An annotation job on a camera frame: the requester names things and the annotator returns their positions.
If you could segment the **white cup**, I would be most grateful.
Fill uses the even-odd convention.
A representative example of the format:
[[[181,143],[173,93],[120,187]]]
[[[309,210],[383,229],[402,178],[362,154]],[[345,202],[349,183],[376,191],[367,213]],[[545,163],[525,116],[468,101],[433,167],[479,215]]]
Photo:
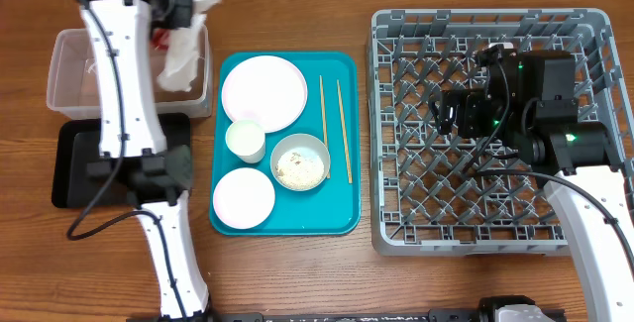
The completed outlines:
[[[227,148],[246,163],[257,163],[264,158],[265,133],[254,121],[241,120],[232,123],[225,135]]]

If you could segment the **cooked rice pile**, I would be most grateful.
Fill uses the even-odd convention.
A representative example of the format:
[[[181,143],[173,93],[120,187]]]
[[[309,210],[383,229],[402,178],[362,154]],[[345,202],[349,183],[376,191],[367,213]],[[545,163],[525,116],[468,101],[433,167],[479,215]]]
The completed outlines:
[[[275,173],[282,185],[294,190],[307,190],[316,186],[325,172],[318,156],[298,151],[284,153],[275,166]]]

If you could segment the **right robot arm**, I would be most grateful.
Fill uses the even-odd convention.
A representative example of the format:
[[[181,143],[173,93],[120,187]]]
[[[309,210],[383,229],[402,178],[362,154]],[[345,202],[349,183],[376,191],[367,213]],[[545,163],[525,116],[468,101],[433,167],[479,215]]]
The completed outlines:
[[[528,169],[479,169],[470,177],[532,177],[564,230],[591,321],[633,318],[633,222],[625,161],[600,122],[583,122],[576,61],[566,51],[521,53],[494,44],[475,56],[482,89],[443,90],[429,100],[437,131],[499,139]]]

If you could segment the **red sauce packet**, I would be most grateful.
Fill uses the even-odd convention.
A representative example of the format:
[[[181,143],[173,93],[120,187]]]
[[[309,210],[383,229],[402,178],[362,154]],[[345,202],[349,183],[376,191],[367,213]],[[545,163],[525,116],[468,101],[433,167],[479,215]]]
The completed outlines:
[[[170,30],[154,29],[151,44],[157,51],[166,51],[168,49]]]

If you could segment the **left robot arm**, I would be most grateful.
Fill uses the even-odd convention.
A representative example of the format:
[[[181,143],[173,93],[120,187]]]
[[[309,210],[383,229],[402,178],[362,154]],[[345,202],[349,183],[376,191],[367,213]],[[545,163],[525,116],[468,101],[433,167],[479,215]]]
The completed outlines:
[[[170,149],[150,65],[154,29],[184,30],[220,0],[77,0],[97,66],[101,124],[91,176],[102,185],[69,226],[70,241],[135,217],[150,248],[161,321],[213,321],[188,220],[190,147]]]

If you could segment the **grey bowl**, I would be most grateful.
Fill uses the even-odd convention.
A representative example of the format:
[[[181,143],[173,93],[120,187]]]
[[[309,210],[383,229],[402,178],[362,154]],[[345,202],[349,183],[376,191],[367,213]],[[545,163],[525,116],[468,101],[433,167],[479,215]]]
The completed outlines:
[[[320,139],[293,134],[276,144],[269,163],[273,177],[281,186],[292,191],[308,191],[329,177],[331,159]]]

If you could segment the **white napkin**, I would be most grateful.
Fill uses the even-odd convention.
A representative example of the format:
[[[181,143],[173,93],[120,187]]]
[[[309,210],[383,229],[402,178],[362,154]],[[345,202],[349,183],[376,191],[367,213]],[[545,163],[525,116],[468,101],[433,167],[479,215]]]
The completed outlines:
[[[222,0],[193,0],[193,17],[189,28],[170,30],[164,67],[158,75],[158,86],[170,92],[190,91],[197,76],[200,58],[199,35],[206,22],[207,11]]]

